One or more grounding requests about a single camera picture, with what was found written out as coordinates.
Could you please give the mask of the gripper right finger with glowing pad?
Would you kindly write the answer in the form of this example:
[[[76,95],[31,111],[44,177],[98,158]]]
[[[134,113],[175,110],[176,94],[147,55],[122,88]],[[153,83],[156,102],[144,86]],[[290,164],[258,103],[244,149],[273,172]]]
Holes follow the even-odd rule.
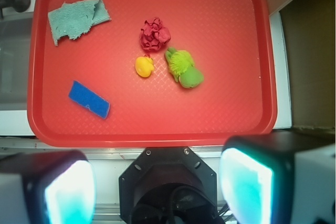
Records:
[[[219,183],[239,223],[335,223],[335,136],[232,136],[223,145]]]

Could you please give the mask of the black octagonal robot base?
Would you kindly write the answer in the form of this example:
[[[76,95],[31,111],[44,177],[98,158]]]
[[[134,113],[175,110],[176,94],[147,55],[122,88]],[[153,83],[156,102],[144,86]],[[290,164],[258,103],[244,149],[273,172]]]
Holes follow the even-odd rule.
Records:
[[[223,223],[217,174],[188,147],[146,148],[119,177],[126,223]]]

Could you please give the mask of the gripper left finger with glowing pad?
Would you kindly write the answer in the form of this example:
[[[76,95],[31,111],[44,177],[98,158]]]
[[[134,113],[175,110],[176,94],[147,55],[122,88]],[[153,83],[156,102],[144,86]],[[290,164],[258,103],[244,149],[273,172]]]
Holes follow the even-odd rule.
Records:
[[[92,223],[96,194],[81,151],[1,157],[1,223]]]

